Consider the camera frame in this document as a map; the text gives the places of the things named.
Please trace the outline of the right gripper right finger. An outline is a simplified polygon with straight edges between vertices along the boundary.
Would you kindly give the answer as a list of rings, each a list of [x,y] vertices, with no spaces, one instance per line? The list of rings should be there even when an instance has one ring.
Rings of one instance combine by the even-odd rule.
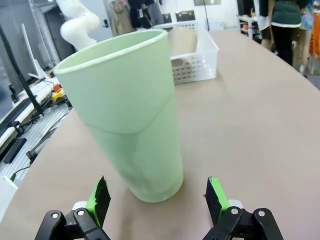
[[[213,227],[202,240],[284,240],[268,208],[258,208],[251,213],[230,203],[218,178],[208,177],[204,197]]]

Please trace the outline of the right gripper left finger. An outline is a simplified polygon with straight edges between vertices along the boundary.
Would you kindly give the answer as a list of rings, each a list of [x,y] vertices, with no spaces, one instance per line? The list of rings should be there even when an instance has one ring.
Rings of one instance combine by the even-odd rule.
[[[67,214],[48,211],[34,240],[111,240],[103,230],[110,201],[107,181],[101,177],[88,201],[76,202]]]

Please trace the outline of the pale green plastic cup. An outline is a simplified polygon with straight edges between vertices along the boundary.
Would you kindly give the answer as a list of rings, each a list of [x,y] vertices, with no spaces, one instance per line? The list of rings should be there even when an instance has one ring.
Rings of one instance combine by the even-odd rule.
[[[54,74],[108,160],[141,201],[184,180],[168,32],[148,29],[79,50]]]

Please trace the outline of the white perforated plastic basket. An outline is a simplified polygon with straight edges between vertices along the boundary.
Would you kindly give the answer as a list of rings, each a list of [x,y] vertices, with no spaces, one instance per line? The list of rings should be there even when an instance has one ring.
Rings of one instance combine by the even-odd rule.
[[[160,24],[154,28],[169,34],[176,85],[216,78],[219,47],[200,23],[192,20]]]

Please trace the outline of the black angled support pole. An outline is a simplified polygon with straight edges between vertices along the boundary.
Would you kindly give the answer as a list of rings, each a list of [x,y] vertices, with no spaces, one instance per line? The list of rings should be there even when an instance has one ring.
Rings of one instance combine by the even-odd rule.
[[[43,115],[44,115],[44,110],[43,110],[43,108],[40,106],[40,104],[38,103],[38,101],[36,100],[35,95],[32,93],[32,91],[31,91],[31,89],[30,89],[30,87],[29,87],[29,84],[28,84],[27,80],[24,78],[24,76],[23,76],[23,74],[22,74],[22,72],[21,72],[21,70],[20,70],[20,68],[19,68],[19,66],[18,66],[18,64],[17,64],[17,62],[16,62],[16,59],[15,59],[15,57],[14,57],[14,54],[13,54],[12,48],[11,48],[11,46],[10,46],[10,43],[9,43],[9,41],[8,41],[8,39],[7,39],[4,31],[3,31],[3,29],[2,29],[1,24],[0,24],[0,36],[1,36],[1,38],[2,38],[3,45],[4,45],[4,47],[5,47],[6,53],[7,53],[7,55],[8,55],[8,58],[9,58],[12,66],[13,66],[13,69],[15,70],[15,72],[16,72],[16,74],[17,74],[17,77],[18,77],[20,83],[22,84],[22,86],[23,86],[25,92],[27,93],[30,101],[32,102],[33,107],[34,107],[34,109],[36,110],[37,114],[38,114],[39,116],[43,116]]]

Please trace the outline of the white cardboard box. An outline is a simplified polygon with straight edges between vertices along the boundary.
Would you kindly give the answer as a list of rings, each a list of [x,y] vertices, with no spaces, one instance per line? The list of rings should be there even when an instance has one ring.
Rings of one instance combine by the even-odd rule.
[[[225,24],[222,19],[209,19],[208,22],[208,31],[223,31],[225,29]]]

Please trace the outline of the white shelf rack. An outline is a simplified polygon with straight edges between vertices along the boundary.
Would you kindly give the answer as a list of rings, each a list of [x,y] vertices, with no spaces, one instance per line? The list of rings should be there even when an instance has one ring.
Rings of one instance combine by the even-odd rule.
[[[241,34],[247,36],[250,40],[261,44],[262,35],[258,28],[256,16],[238,15],[238,30]]]

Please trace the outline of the beige hanging coat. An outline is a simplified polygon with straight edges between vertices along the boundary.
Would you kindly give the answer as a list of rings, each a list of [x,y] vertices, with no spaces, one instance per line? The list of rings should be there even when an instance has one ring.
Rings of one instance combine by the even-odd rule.
[[[133,31],[130,20],[130,9],[125,0],[113,0],[110,3],[111,30],[114,36]]]

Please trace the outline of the black tripod pole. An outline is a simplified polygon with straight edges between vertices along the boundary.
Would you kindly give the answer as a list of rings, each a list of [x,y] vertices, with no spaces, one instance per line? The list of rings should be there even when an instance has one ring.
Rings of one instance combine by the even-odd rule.
[[[203,7],[204,7],[204,11],[205,11],[205,21],[206,21],[207,31],[209,32],[210,31],[210,24],[209,24],[207,4],[206,4],[206,0],[202,0],[202,1],[203,1]]]

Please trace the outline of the black hanging clothes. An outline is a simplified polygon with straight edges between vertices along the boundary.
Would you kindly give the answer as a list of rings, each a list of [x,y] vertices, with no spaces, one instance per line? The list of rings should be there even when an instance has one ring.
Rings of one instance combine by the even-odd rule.
[[[131,25],[134,29],[150,29],[164,23],[160,5],[163,0],[127,0]]]

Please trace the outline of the person in dark green jacket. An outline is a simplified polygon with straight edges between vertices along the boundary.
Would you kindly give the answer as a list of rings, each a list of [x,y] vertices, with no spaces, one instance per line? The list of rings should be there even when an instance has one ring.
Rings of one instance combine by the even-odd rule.
[[[293,34],[301,26],[301,11],[308,0],[274,0],[271,12],[271,32],[278,57],[293,65]]]

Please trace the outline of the person in dark vest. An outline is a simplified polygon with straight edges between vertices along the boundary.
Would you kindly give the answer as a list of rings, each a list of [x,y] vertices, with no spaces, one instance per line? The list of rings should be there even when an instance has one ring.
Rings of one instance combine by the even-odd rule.
[[[320,61],[320,0],[308,0],[308,5],[301,14],[301,66],[305,73],[310,59],[309,73],[316,73],[316,59]]]

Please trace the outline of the aluminium frame workbench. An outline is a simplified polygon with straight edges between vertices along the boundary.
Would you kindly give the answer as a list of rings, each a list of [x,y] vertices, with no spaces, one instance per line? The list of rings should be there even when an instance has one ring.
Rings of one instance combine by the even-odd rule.
[[[44,80],[31,87],[33,94],[37,95],[36,100],[43,103],[45,100],[52,96],[53,84],[59,84],[56,77],[49,80]],[[27,157],[27,152],[31,151],[43,137],[55,130],[60,122],[66,117],[66,115],[71,111],[71,107],[67,106],[66,103],[61,105],[55,105],[48,107],[44,110],[43,116],[36,120],[35,124],[31,124],[26,127],[26,132],[22,136],[17,137],[17,131],[14,127],[8,128],[0,136],[0,154],[5,150],[8,144],[14,138],[25,138],[26,142],[20,149],[20,151],[15,156],[12,163],[4,163],[2,160],[0,162],[0,178],[6,176],[10,178],[15,172],[15,180],[23,180],[28,170],[31,167],[30,159]],[[25,110],[16,118],[16,121],[25,122],[29,120],[34,113],[36,113],[32,103],[25,108]]]

